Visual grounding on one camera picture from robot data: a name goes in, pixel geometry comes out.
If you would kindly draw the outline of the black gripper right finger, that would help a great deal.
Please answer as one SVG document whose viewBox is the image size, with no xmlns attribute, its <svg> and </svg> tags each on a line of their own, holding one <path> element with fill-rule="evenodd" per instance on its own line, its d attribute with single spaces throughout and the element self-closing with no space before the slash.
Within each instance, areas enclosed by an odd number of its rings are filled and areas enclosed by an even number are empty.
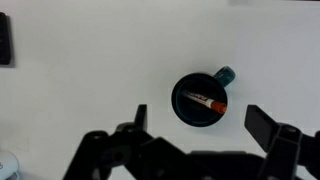
<svg viewBox="0 0 320 180">
<path fill-rule="evenodd" d="M 244 126 L 259 146 L 268 152 L 279 125 L 257 105 L 248 105 Z"/>
</svg>

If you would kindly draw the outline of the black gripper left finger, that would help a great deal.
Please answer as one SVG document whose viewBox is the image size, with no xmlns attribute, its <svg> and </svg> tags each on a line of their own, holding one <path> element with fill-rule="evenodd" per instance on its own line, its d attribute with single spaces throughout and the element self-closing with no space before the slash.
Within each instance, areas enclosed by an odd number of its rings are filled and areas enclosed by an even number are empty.
<svg viewBox="0 0 320 180">
<path fill-rule="evenodd" d="M 134 124 L 142 130 L 147 129 L 147 105 L 140 104 L 137 108 Z"/>
</svg>

